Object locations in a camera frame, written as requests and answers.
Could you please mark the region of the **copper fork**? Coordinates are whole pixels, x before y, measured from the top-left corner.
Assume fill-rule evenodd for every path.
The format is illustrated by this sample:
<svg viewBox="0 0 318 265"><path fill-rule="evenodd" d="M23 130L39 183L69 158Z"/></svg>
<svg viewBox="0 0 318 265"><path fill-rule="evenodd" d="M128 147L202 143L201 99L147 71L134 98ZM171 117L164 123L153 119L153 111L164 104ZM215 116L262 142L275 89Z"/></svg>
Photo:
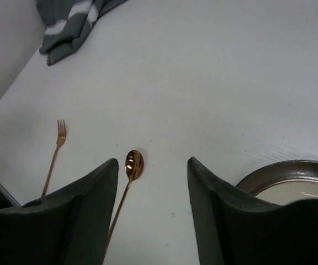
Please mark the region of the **copper fork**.
<svg viewBox="0 0 318 265"><path fill-rule="evenodd" d="M56 148L55 148L55 152L54 155L52 157L52 161L51 161L51 165L49 168L49 172L47 174L47 178L44 184L44 188L42 191L41 196L45 196L47 194L47 189L49 187L49 183L50 183L50 179L51 179L51 175L54 169L54 165L55 165L55 161L57 158L57 154L59 152L59 149L63 146L63 144L66 141L66 137L67 137L67 130L66 130L66 124L64 120L58 120L57 121L57 140L56 140Z"/></svg>

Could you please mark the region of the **grey striped cloth placemat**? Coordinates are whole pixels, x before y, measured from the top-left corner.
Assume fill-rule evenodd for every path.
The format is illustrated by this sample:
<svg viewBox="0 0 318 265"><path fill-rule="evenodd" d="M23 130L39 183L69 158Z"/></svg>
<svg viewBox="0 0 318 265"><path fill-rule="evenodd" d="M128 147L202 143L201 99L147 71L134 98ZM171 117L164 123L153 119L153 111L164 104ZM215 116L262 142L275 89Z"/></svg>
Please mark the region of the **grey striped cloth placemat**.
<svg viewBox="0 0 318 265"><path fill-rule="evenodd" d="M52 66L79 50L99 18L126 0L44 0L36 8L46 27L39 52Z"/></svg>

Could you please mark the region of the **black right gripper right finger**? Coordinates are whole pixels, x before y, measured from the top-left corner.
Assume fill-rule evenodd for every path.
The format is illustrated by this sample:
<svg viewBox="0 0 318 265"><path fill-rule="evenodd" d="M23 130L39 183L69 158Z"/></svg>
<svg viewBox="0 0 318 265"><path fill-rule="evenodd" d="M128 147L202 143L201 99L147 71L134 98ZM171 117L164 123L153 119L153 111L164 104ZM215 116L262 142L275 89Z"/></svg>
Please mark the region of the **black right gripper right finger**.
<svg viewBox="0 0 318 265"><path fill-rule="evenodd" d="M318 264L318 199L260 200L188 160L201 264Z"/></svg>

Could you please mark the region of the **dark rimmed cream plate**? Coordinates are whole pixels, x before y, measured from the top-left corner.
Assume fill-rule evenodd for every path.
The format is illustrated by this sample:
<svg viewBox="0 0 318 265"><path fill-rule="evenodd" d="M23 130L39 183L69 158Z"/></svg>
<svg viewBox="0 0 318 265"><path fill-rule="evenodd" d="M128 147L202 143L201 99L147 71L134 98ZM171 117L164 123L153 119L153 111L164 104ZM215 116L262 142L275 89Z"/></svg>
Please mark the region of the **dark rimmed cream plate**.
<svg viewBox="0 0 318 265"><path fill-rule="evenodd" d="M318 161L292 160L267 165L247 175L236 187L277 205L318 199Z"/></svg>

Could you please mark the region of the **copper spoon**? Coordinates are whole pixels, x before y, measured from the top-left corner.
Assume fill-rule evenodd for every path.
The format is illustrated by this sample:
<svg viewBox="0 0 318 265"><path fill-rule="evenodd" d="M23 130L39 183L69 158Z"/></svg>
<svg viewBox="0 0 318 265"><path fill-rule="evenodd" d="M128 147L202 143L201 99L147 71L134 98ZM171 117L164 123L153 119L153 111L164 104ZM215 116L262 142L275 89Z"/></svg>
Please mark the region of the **copper spoon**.
<svg viewBox="0 0 318 265"><path fill-rule="evenodd" d="M128 191L130 189L130 186L132 184L133 181L137 180L140 178L140 176L142 175L144 169L144 158L143 155L138 151L138 150L131 150L125 159L125 173L128 177L128 183L124 189L123 195L121 197L121 201L119 203L119 206L116 210L114 219L112 221L112 224L110 226L109 232L108 232L108 236L107 236L107 240L106 240L106 244L105 244L105 251L104 251L104 255L106 256L109 244L110 244L110 240L112 238L114 229L115 229L115 225L118 221L118 217L120 215L120 211L123 207L125 198L128 194Z"/></svg>

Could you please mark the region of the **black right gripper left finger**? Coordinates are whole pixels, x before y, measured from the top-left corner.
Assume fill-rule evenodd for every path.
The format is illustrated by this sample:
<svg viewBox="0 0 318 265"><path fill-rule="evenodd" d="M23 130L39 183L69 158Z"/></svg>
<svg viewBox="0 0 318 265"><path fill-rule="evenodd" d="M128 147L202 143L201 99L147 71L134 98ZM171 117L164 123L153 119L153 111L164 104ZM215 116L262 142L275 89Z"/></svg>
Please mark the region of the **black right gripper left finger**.
<svg viewBox="0 0 318 265"><path fill-rule="evenodd" d="M23 206L0 192L0 264L101 264L118 185L112 158Z"/></svg>

